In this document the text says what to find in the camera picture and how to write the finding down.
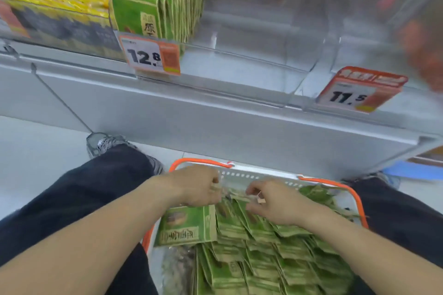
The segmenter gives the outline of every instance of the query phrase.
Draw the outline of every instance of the white tile floor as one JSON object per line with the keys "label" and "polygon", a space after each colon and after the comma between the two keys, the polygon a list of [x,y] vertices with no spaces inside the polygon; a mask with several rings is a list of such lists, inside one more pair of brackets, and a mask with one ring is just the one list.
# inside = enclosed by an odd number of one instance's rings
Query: white tile floor
{"label": "white tile floor", "polygon": [[[60,175],[89,159],[85,132],[2,116],[0,131],[0,219],[29,202]],[[182,157],[209,158],[135,144],[158,158],[166,169]],[[404,180],[400,190],[443,213],[443,182]]]}

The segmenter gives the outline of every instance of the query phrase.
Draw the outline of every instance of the hand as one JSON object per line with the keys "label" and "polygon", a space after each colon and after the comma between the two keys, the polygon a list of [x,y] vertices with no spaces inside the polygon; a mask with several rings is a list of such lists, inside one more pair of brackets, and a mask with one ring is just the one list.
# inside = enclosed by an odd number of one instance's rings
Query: hand
{"label": "hand", "polygon": [[316,216],[330,212],[329,208],[311,201],[296,188],[287,186],[277,179],[254,181],[246,189],[248,195],[257,195],[259,192],[266,203],[248,203],[247,210],[278,225],[308,228]]}
{"label": "hand", "polygon": [[172,171],[164,178],[177,193],[176,204],[201,207],[222,200],[221,190],[213,187],[219,182],[219,172],[213,167],[201,164],[188,166]]}

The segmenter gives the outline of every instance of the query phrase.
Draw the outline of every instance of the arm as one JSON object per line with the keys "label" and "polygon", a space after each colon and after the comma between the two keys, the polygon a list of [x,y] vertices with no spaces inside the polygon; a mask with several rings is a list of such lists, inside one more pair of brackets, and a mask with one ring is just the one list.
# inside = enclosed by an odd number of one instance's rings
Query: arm
{"label": "arm", "polygon": [[104,294],[136,244],[171,206],[217,203],[218,172],[192,166],[134,191],[27,249],[0,268],[3,294]]}
{"label": "arm", "polygon": [[328,242],[377,295],[434,295],[443,289],[443,269],[359,226],[279,181],[256,181],[266,203],[248,209],[277,224],[297,225]]}

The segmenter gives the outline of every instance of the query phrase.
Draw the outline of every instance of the gray sneaker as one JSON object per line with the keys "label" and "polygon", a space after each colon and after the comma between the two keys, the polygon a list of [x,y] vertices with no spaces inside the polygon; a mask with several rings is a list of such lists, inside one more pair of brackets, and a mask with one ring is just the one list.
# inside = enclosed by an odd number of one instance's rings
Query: gray sneaker
{"label": "gray sneaker", "polygon": [[[131,144],[121,135],[111,136],[106,133],[96,132],[91,133],[86,138],[86,150],[88,151],[90,159],[93,159],[105,153],[108,149],[118,145],[127,145],[141,152],[136,145]],[[154,175],[163,173],[163,164],[160,161],[149,155],[146,155],[146,157],[154,169]]]}

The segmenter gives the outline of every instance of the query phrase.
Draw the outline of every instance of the black pants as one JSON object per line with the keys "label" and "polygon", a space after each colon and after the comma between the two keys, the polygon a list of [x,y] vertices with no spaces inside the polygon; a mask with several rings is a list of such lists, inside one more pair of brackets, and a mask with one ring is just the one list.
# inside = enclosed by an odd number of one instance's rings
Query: black pants
{"label": "black pants", "polygon": [[[113,147],[67,172],[30,203],[0,221],[0,266],[52,233],[130,192],[152,175],[146,156],[125,145]],[[357,180],[351,186],[362,199],[372,231],[443,268],[441,214],[375,177]],[[374,294],[360,278],[350,293]],[[157,294],[140,244],[126,259],[107,294]]]}
{"label": "black pants", "polygon": [[[70,170],[23,208],[0,221],[0,266],[132,191],[152,175],[146,155],[126,145],[113,147]],[[106,293],[157,294],[141,244],[126,259]]]}

